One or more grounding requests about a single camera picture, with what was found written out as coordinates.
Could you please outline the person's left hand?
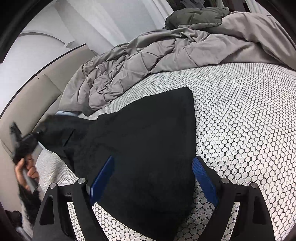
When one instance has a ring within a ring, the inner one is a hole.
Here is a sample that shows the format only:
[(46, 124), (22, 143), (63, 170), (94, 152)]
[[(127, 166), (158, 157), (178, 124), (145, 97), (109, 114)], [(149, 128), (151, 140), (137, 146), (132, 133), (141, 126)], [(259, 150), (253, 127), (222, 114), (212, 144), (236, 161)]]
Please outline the person's left hand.
[(31, 189), (25, 177), (34, 179), (37, 182), (39, 181), (39, 173), (37, 172), (35, 161), (31, 154), (27, 155), (25, 158), (22, 158), (15, 165), (15, 175), (17, 182), (28, 191)]

